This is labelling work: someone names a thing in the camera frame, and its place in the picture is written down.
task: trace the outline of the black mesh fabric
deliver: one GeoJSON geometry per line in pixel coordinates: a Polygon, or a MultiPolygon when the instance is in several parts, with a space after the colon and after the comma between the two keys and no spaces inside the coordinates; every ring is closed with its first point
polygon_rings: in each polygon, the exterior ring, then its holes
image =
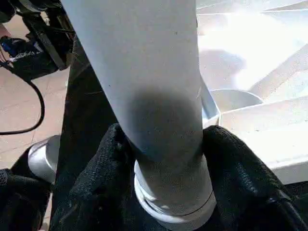
{"type": "MultiPolygon", "coordinates": [[[[96,155],[55,208],[51,231],[166,231],[140,206],[132,187],[134,157],[118,124],[112,125],[96,155]]],[[[203,230],[219,230],[210,220],[203,230]]]]}
{"type": "Polygon", "coordinates": [[[15,175],[10,169],[0,170],[0,230],[38,230],[50,192],[49,183],[15,175]]]}
{"type": "Polygon", "coordinates": [[[0,170],[0,188],[6,185],[7,180],[8,180],[8,174],[6,173],[6,171],[0,170]]]}
{"type": "Polygon", "coordinates": [[[204,130],[203,150],[225,227],[308,230],[304,214],[292,203],[295,197],[242,140],[211,126],[204,130]]]}

